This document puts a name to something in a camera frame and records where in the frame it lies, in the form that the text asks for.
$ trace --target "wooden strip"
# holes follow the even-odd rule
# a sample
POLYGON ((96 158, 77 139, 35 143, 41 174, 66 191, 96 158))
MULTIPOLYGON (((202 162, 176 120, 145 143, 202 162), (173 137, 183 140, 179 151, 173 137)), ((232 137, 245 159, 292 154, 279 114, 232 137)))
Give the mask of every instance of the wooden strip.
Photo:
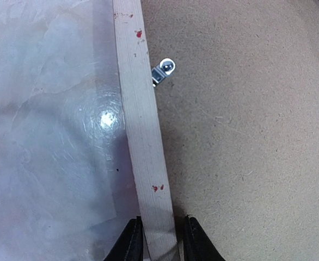
POLYGON ((152 261, 179 261, 167 170, 140 0, 114 0, 122 103, 152 261))

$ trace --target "metal clip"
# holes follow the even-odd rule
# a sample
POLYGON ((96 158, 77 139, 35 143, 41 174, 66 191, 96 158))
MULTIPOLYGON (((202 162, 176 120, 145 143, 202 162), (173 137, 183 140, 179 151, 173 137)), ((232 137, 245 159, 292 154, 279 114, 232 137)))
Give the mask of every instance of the metal clip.
POLYGON ((169 58, 163 59, 156 67, 152 68, 152 85, 156 87, 175 70, 175 63, 169 58))

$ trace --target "glossy white surface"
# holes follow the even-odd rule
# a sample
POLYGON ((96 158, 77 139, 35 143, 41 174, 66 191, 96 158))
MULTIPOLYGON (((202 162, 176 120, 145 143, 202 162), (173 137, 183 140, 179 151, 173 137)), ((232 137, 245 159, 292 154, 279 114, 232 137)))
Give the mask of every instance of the glossy white surface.
POLYGON ((0 1, 0 260, 99 260, 137 213, 112 1, 0 1))

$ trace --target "wood grain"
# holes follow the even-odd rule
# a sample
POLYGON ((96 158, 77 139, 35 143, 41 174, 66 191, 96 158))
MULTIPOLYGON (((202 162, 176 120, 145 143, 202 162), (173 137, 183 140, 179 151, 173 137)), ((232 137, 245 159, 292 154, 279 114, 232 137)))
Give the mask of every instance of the wood grain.
POLYGON ((140 213, 152 261, 179 254, 140 0, 114 0, 122 103, 140 213))

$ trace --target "red mark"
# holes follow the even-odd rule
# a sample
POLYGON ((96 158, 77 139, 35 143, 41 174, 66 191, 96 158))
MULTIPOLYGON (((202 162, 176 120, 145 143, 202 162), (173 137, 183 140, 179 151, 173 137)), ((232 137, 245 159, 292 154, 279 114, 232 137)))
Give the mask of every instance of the red mark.
POLYGON ((140 37, 142 37, 142 34, 143 34, 143 31, 142 31, 142 30, 140 30, 140 31, 137 31, 137 38, 140 38, 140 37))

